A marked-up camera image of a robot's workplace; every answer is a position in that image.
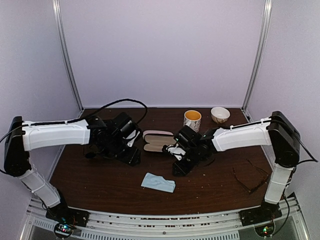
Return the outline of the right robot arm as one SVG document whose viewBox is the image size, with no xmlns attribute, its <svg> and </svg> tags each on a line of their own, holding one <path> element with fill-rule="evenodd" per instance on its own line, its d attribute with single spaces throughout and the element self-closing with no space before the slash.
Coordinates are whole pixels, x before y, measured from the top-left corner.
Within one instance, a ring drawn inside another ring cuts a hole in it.
<svg viewBox="0 0 320 240">
<path fill-rule="evenodd" d="M 174 136 L 175 144 L 163 151 L 176 158 L 172 165 L 174 176 L 186 176 L 195 165 L 218 152 L 271 146 L 275 155 L 274 167 L 261 206 L 256 210 L 259 220 L 268 220 L 275 212 L 294 169 L 300 160 L 300 133 L 280 111 L 259 121 L 208 129 L 200 134 L 184 125 Z"/>
</svg>

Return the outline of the black glasses case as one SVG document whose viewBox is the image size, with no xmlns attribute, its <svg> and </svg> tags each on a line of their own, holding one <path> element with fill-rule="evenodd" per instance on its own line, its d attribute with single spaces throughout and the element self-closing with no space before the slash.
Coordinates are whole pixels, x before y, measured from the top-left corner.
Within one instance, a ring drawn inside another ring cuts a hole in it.
<svg viewBox="0 0 320 240">
<path fill-rule="evenodd" d="M 164 146 L 175 145 L 174 134 L 163 130 L 145 130 L 142 134 L 145 141 L 143 149 L 147 152 L 161 153 Z"/>
</svg>

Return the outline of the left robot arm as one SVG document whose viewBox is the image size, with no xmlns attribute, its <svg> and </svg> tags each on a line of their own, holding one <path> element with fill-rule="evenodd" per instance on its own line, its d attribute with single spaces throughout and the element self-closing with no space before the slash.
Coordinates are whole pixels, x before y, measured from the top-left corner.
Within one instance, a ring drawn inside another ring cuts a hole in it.
<svg viewBox="0 0 320 240">
<path fill-rule="evenodd" d="M 21 116 L 12 120 L 4 141 L 2 172 L 19 179 L 34 195 L 43 201 L 49 211 L 61 222 L 72 218 L 63 194 L 37 170 L 30 153 L 62 146 L 94 146 L 102 158 L 116 159 L 129 166 L 140 163 L 140 150 L 134 146 L 142 130 L 126 113 L 113 119 L 97 115 L 66 121 L 24 121 Z"/>
</svg>

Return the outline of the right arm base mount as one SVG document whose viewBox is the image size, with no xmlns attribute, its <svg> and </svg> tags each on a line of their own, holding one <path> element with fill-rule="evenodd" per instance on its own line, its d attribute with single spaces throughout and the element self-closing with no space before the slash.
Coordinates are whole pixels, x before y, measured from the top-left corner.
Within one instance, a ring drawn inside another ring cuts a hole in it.
<svg viewBox="0 0 320 240">
<path fill-rule="evenodd" d="M 239 218 L 243 227 L 253 226 L 259 237 L 271 237 L 276 232 L 274 220 L 280 218 L 282 212 L 279 203 L 271 204 L 263 202 L 258 207 L 253 207 L 239 212 Z"/>
</svg>

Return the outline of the blue cleaning cloth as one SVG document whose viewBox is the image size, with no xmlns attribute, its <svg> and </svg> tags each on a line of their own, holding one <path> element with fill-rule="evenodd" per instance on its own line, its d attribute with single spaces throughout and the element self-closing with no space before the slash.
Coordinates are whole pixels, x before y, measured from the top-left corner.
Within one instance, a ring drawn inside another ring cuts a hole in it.
<svg viewBox="0 0 320 240">
<path fill-rule="evenodd" d="M 142 180 L 141 187 L 166 193 L 173 193 L 176 188 L 176 183 L 173 180 L 166 180 L 162 176 L 148 172 Z"/>
</svg>

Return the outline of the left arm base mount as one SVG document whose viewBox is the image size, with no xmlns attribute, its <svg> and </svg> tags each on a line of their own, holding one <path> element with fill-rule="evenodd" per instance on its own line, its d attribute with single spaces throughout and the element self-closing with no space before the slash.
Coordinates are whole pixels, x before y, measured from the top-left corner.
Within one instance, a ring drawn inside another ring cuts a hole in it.
<svg viewBox="0 0 320 240">
<path fill-rule="evenodd" d="M 86 210 L 70 208 L 59 192 L 60 203 L 54 207 L 48 207 L 42 201 L 42 208 L 46 210 L 45 217 L 56 221 L 53 227 L 53 233 L 58 239 L 66 239 L 70 237 L 77 227 L 86 227 L 90 213 Z"/>
</svg>

